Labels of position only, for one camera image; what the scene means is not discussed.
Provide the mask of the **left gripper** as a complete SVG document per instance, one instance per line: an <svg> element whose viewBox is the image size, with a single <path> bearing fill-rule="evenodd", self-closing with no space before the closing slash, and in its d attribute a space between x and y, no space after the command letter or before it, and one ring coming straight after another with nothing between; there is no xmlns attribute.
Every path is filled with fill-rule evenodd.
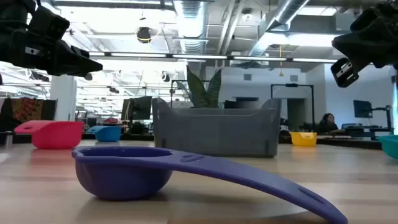
<svg viewBox="0 0 398 224"><path fill-rule="evenodd" d="M62 30L40 33L37 30L16 29L1 43L1 60L18 67L51 69L51 75L72 75L91 81L91 72L103 65L90 59L87 51L68 46Z"/></svg>

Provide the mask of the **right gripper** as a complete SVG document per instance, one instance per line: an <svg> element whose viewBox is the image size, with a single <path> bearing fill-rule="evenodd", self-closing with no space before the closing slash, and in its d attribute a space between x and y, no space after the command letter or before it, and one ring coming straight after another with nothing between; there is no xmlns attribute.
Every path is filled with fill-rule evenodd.
<svg viewBox="0 0 398 224"><path fill-rule="evenodd" d="M332 75L340 88L355 82L359 72L369 64L376 68L397 64L397 36L387 27L367 27L340 35L331 44L344 55L331 66Z"/></svg>

